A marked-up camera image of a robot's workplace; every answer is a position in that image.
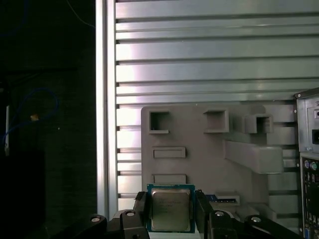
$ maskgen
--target gray plastic bracket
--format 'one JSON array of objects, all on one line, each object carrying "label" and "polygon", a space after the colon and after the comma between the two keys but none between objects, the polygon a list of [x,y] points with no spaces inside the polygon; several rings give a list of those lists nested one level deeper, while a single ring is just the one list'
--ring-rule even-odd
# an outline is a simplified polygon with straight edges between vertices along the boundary
[{"label": "gray plastic bracket", "polygon": [[283,150],[280,147],[225,141],[225,158],[258,174],[284,171]]}]

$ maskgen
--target metal slats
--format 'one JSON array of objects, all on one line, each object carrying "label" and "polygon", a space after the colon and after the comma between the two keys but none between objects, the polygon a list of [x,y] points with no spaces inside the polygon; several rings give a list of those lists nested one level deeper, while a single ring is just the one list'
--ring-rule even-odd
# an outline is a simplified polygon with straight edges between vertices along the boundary
[{"label": "metal slats", "polygon": [[318,60],[314,58],[241,59],[119,65],[116,66],[116,74],[118,82],[305,79],[317,77],[319,75],[318,68]]},{"label": "metal slats", "polygon": [[[119,209],[131,208],[141,190],[140,113],[149,104],[263,101],[275,123],[267,143],[284,147],[286,168],[296,166],[295,113],[287,101],[296,92],[319,87],[319,1],[170,0],[115,6],[118,131],[113,138],[118,152],[110,160],[119,174]],[[269,196],[279,214],[298,212],[298,196],[289,195],[296,191],[295,176],[270,175],[272,193],[288,194]]]},{"label": "metal slats", "polygon": [[319,11],[317,0],[193,0],[123,2],[116,4],[116,17],[191,17],[312,13]]},{"label": "metal slats", "polygon": [[116,34],[118,40],[201,38],[201,37],[248,37],[248,36],[294,36],[317,35],[319,26],[286,26],[238,29],[193,29],[171,31],[121,32]]},{"label": "metal slats", "polygon": [[[313,81],[304,80],[303,89],[309,89],[316,85]],[[290,80],[287,86],[285,80],[257,80],[257,81],[231,81],[225,83],[218,81],[209,82],[162,82],[149,85],[119,86],[118,96],[121,95],[160,95],[181,93],[237,93],[258,91],[293,91],[300,88],[300,80]]]},{"label": "metal slats", "polygon": [[123,22],[116,24],[116,32],[144,32],[166,31],[197,28],[256,28],[256,27],[294,27],[319,24],[318,16],[294,16],[294,17],[257,17],[257,18],[226,18],[226,19],[196,19],[196,20],[161,20],[142,22]]},{"label": "metal slats", "polygon": [[319,38],[223,39],[118,44],[119,61],[318,56]]}]

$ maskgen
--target dark background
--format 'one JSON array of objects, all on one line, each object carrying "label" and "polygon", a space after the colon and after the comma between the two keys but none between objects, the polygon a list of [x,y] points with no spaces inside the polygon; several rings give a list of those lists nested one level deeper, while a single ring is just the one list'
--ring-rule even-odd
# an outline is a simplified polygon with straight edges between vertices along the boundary
[{"label": "dark background", "polygon": [[[95,25],[94,0],[69,2],[84,21]],[[47,87],[59,99],[59,110],[53,117],[10,135],[11,152],[43,152],[44,179],[39,179],[45,184],[45,221],[34,233],[42,235],[47,227],[51,236],[77,218],[96,212],[95,29],[83,24],[66,0],[27,3],[0,0],[0,70],[10,85],[11,118],[34,88]],[[36,93],[13,125],[33,114],[41,118],[53,108],[50,94]],[[32,175],[40,165],[33,153],[15,160],[14,167],[27,164],[33,168]],[[17,177],[18,192],[19,180],[23,178]],[[26,206],[26,196],[21,195],[17,208]],[[28,215],[21,217],[28,220]]]}]

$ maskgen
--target metal frame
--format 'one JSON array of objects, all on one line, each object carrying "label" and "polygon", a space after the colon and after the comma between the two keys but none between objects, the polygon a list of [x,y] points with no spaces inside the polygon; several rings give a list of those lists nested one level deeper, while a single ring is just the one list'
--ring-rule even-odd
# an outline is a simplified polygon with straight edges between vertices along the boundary
[{"label": "metal frame", "polygon": [[96,0],[97,210],[110,218],[118,210],[115,93],[115,1]]}]

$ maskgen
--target square opening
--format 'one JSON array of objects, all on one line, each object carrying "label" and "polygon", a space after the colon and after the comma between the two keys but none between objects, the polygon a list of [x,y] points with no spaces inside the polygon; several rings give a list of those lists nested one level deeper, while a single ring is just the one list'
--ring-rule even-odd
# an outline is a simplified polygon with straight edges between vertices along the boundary
[{"label": "square opening", "polygon": [[150,132],[169,133],[170,115],[168,111],[150,112]]},{"label": "square opening", "polygon": [[313,144],[319,144],[319,129],[313,129]]},{"label": "square opening", "polygon": [[271,133],[270,117],[256,117],[257,133]]},{"label": "square opening", "polygon": [[205,133],[229,132],[229,119],[227,110],[208,110],[205,112],[207,129]]}]

